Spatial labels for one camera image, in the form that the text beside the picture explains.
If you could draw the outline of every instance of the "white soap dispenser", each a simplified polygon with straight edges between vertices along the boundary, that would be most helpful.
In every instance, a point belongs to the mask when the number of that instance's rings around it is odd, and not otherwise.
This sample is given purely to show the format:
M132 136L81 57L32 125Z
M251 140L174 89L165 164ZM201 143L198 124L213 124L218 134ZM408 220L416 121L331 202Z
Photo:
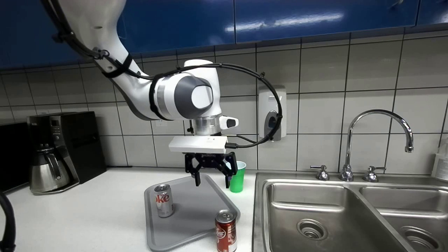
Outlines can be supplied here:
M444 140L435 155L431 176L448 181L448 138Z
M274 134L272 141L280 141L286 136L286 88L274 85L275 91L280 99L283 118L280 128ZM272 92L267 87L258 88L258 135L260 138L266 136L277 122L278 105Z

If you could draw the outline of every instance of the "stainless steel carafe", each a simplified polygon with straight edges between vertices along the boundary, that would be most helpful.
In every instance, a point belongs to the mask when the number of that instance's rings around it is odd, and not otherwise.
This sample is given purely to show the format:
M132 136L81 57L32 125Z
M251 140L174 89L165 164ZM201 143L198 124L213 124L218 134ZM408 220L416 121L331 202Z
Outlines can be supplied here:
M31 167L30 190L35 194L61 188L70 182L67 167L58 160L53 147L36 151Z

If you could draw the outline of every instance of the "coffee maker handle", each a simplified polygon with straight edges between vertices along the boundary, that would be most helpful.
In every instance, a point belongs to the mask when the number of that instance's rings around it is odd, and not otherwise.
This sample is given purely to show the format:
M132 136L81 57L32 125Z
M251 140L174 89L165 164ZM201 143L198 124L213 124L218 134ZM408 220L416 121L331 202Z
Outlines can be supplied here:
M53 178L59 180L61 178L61 174L55 155L53 153L47 153L45 154L45 159L48 162L48 166L50 167Z

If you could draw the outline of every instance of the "sink drain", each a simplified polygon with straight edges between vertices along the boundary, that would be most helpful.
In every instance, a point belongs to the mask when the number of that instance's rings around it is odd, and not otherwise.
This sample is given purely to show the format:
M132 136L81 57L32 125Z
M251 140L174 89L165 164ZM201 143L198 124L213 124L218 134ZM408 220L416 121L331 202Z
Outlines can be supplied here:
M312 240L323 240L328 236L327 229L318 221L303 219L297 223L297 230Z
M438 240L428 231L414 227L404 226L401 228L404 231L405 237L412 244L419 245L428 249L439 249L441 244Z

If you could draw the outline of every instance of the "can lid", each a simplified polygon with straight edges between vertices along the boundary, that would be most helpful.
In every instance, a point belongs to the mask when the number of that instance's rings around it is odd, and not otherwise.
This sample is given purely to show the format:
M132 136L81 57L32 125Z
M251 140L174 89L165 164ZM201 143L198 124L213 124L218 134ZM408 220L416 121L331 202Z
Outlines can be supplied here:
M215 220L219 223L229 223L235 219L235 214L229 209L222 209L216 214Z
M160 185L158 185L158 186L156 186L154 188L154 191L155 192L161 192L161 191L166 191L168 189L169 189L169 185L168 184L160 184Z

